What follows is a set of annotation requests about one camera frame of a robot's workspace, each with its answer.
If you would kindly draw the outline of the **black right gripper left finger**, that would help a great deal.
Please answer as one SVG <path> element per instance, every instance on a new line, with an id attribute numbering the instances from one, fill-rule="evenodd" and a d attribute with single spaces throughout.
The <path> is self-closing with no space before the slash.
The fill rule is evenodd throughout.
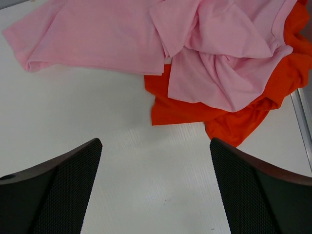
<path id="1" fill-rule="evenodd" d="M 102 143 L 94 138 L 51 160 L 0 179 L 2 234 L 79 234 Z"/>

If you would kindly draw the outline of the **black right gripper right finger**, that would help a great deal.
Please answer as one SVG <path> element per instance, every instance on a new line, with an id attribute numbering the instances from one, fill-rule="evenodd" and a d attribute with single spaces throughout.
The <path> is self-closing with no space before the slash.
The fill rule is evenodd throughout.
<path id="1" fill-rule="evenodd" d="M 233 234 L 310 234 L 312 179 L 213 138 L 210 152 Z"/>

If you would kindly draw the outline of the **pink t shirt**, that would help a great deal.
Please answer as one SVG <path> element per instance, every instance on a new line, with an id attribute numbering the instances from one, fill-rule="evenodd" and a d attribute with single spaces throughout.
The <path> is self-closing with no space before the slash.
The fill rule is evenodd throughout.
<path id="1" fill-rule="evenodd" d="M 160 75 L 168 97 L 236 112 L 292 52 L 293 0 L 49 0 L 3 31 L 28 72 L 64 64 Z"/>

